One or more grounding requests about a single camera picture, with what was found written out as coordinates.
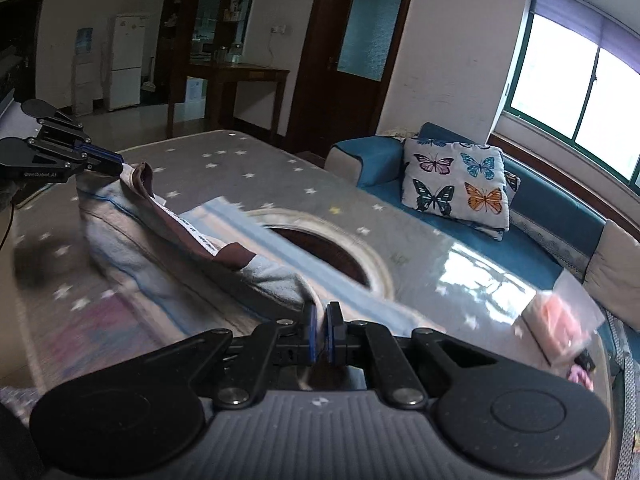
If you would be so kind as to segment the water dispenser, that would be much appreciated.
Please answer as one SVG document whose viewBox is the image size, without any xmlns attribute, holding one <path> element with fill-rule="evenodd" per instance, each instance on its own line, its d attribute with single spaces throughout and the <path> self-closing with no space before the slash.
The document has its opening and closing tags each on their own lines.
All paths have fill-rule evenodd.
<svg viewBox="0 0 640 480">
<path fill-rule="evenodd" d="M 73 58 L 73 112 L 75 116 L 90 115 L 93 111 L 96 68 L 92 55 L 92 27 L 78 29 Z"/>
</svg>

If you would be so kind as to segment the grey star tablecloth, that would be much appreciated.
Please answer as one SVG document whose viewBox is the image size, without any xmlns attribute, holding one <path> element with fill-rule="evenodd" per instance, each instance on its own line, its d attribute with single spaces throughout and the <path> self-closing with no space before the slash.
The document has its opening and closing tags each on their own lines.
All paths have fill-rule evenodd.
<svg viewBox="0 0 640 480">
<path fill-rule="evenodd" d="M 154 194 L 177 216 L 223 198 L 403 304 L 380 253 L 338 208 L 335 174 L 226 130 L 119 155 L 124 167 L 151 167 Z M 212 328 L 170 344 L 153 336 L 88 252 L 83 172 L 99 174 L 75 168 L 65 183 L 30 184 L 39 197 L 16 222 L 18 280 L 35 307 L 28 355 L 44 389 L 25 434 L 48 478 L 593 479 L 601 457 L 617 478 L 637 477 L 636 401 L 616 399 L 603 346 L 588 351 L 597 365 L 589 391 L 568 371 L 499 356 L 436 325 L 391 332 L 411 339 L 407 356 L 428 395 L 425 408 L 391 408 L 361 370 L 329 362 L 324 309 L 314 364 L 282 372 L 249 408 L 221 408 L 222 358 L 252 332 Z"/>
</svg>

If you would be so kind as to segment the dark display cabinet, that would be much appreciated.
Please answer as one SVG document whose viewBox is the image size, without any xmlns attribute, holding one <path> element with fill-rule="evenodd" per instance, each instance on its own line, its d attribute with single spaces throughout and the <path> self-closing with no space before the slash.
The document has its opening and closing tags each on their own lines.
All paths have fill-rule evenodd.
<svg viewBox="0 0 640 480">
<path fill-rule="evenodd" d="M 253 0 L 163 0 L 154 76 L 157 101 L 167 106 L 166 133 L 174 133 L 176 105 L 186 100 L 189 70 L 215 63 L 242 44 Z"/>
</svg>

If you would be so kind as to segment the small black object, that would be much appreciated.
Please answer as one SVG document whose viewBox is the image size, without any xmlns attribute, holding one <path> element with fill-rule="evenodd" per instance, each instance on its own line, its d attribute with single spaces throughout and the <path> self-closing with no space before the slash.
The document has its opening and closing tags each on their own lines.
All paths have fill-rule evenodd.
<svg viewBox="0 0 640 480">
<path fill-rule="evenodd" d="M 576 356 L 576 358 L 574 359 L 574 363 L 588 373 L 592 372 L 597 367 L 597 365 L 594 364 L 593 358 L 590 356 L 590 353 L 587 350 L 579 353 L 578 356 Z"/>
</svg>

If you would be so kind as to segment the blue striped cloth garment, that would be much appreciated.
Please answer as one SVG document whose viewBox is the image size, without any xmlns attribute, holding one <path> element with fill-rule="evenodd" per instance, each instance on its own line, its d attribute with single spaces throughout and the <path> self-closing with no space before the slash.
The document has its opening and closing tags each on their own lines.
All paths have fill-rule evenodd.
<svg viewBox="0 0 640 480">
<path fill-rule="evenodd" d="M 385 325 L 397 336 L 435 324 L 375 295 L 322 260 L 260 226 L 223 198 L 183 216 L 153 192 L 152 169 L 76 179 L 82 232 L 100 272 L 163 344 L 226 328 L 243 336 L 268 321 L 298 321 L 340 303 L 346 320 Z"/>
</svg>

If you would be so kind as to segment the pink hair scrunchie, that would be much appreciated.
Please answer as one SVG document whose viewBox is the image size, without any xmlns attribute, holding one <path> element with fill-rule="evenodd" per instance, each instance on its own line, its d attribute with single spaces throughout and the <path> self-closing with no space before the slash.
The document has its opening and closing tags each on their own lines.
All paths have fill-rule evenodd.
<svg viewBox="0 0 640 480">
<path fill-rule="evenodd" d="M 594 390 L 593 381 L 589 373 L 578 364 L 574 364 L 567 373 L 566 378 L 574 384 L 582 385 L 589 391 Z"/>
</svg>

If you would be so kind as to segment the white refrigerator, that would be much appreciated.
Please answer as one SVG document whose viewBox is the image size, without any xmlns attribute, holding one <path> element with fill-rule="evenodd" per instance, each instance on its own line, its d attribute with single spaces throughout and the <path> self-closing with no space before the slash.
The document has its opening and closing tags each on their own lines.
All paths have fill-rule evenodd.
<svg viewBox="0 0 640 480">
<path fill-rule="evenodd" d="M 105 90 L 108 110 L 140 103 L 147 18 L 145 14 L 117 14 L 112 19 Z"/>
</svg>

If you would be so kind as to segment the beige cushion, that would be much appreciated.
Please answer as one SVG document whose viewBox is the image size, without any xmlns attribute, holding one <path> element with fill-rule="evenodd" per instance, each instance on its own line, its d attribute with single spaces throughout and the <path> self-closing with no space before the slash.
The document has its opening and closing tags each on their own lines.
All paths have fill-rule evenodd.
<svg viewBox="0 0 640 480">
<path fill-rule="evenodd" d="M 605 223 L 596 251 L 587 266 L 584 287 L 633 330 L 639 330 L 639 242 L 615 222 Z"/>
</svg>

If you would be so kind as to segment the green framed window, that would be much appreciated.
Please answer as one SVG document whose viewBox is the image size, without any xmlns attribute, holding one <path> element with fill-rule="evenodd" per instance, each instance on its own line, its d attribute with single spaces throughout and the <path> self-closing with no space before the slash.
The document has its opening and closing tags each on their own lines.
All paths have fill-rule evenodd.
<svg viewBox="0 0 640 480">
<path fill-rule="evenodd" d="M 530 0 L 506 111 L 639 188 L 639 33 L 584 0 Z"/>
</svg>

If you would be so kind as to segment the dark wooden side table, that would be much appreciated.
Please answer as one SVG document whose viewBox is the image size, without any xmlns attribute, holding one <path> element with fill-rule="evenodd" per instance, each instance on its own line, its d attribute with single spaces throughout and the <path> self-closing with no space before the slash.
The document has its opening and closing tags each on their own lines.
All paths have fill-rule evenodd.
<svg viewBox="0 0 640 480">
<path fill-rule="evenodd" d="M 171 139 L 175 135 L 176 105 L 179 99 L 184 97 L 184 92 L 180 91 L 179 84 L 192 77 L 203 79 L 207 82 L 204 112 L 204 124 L 207 130 L 231 128 L 240 121 L 240 118 L 235 116 L 238 84 L 241 82 L 274 84 L 270 127 L 267 130 L 267 139 L 269 141 L 274 140 L 279 130 L 284 90 L 289 73 L 289 70 L 282 70 L 282 68 L 247 63 L 233 64 L 207 61 L 171 66 L 165 128 L 166 138 Z"/>
</svg>

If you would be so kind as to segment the pink tissue box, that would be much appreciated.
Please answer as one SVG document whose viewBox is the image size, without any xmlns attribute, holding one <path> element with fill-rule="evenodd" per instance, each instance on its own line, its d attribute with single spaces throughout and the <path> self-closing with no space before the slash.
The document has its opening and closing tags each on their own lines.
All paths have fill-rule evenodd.
<svg viewBox="0 0 640 480">
<path fill-rule="evenodd" d="M 536 292 L 521 317 L 550 366 L 573 361 L 605 321 L 600 307 L 567 270 L 552 289 Z"/>
</svg>

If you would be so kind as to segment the butterfly print pillow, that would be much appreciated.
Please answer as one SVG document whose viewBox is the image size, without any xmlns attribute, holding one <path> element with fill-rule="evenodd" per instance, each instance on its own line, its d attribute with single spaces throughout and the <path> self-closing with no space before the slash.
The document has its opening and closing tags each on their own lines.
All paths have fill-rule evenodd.
<svg viewBox="0 0 640 480">
<path fill-rule="evenodd" d="M 404 142 L 401 203 L 502 240 L 521 178 L 506 170 L 500 148 L 471 142 Z"/>
</svg>

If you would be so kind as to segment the dark wooden door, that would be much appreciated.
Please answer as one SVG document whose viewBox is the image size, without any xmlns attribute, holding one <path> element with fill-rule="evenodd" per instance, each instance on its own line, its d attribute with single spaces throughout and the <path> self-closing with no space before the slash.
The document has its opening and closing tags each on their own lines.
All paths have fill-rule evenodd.
<svg viewBox="0 0 640 480">
<path fill-rule="evenodd" d="M 378 128 L 410 0 L 314 0 L 285 140 L 318 156 Z"/>
</svg>

